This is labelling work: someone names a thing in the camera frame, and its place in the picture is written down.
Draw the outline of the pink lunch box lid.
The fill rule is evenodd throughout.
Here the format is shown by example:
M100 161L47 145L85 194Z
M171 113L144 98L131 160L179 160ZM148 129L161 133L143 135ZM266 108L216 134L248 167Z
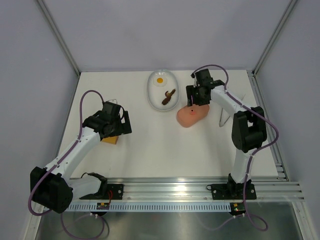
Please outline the pink lunch box lid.
M201 118L204 119L210 111L210 106L208 104L206 105L192 105L192 106L184 106L181 108L177 114L176 114L176 119L181 118L181 119L186 119L186 118Z

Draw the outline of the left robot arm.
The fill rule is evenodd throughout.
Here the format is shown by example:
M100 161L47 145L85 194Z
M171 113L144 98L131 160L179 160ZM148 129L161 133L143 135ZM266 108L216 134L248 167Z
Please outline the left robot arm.
M98 173L88 173L79 179L71 176L85 156L103 139L132 133L128 111L106 101L102 109L83 120L79 134L68 149L45 167L35 167L30 173L28 203L35 202L58 214L75 199L105 199L109 196L108 179Z

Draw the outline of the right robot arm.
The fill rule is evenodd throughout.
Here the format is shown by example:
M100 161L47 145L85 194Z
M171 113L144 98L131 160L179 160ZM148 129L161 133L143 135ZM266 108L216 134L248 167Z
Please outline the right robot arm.
M186 86L188 107L215 102L232 118L231 140L236 148L235 160L226 183L208 185L213 200L242 200L244 194L255 200L251 165L254 151L267 139L264 110L260 106L247 107L227 90L226 83L214 80L208 69L194 71L191 77L195 83Z

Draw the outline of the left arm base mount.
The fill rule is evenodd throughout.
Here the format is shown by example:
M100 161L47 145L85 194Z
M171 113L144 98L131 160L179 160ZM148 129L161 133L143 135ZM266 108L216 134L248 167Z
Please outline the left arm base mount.
M120 183L107 183L101 186L97 193L95 193L95 198L98 200L122 200L124 194L124 185Z

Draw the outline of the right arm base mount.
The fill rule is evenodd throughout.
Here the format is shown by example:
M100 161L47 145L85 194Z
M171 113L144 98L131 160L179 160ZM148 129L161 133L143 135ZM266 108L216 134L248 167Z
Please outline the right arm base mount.
M227 183L208 184L206 189L211 192L213 200L244 200L244 184L236 184L235 187L228 187ZM256 200L257 194L255 185L250 181L245 186L245 199Z

